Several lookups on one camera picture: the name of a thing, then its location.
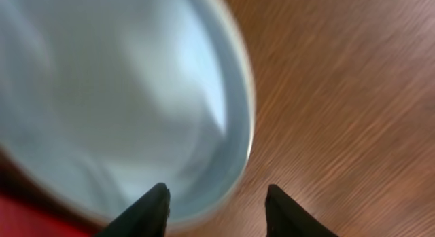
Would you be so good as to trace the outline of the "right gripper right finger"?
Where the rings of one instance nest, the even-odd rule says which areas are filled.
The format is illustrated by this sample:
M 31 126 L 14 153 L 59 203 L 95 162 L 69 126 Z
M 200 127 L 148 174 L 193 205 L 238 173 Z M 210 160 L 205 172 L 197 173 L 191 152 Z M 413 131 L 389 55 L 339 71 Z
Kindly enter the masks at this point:
M 277 185 L 268 186 L 265 209 L 267 237 L 337 237 Z

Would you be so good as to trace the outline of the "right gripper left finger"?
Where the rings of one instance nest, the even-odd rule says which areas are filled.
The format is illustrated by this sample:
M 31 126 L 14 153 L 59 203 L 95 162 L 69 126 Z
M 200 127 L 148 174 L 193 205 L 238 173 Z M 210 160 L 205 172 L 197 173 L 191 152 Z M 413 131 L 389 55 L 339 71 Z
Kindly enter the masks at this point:
M 95 237 L 164 237 L 171 194 L 157 183 Z

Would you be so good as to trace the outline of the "light blue plate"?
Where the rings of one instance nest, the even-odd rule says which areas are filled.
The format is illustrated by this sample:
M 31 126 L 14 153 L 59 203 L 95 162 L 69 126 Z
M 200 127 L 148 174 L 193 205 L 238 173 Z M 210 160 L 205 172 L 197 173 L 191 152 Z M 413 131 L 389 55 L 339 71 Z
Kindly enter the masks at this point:
M 1 161 L 81 221 L 106 226 L 157 183 L 169 229 L 208 220 L 254 122 L 225 0 L 1 0 Z

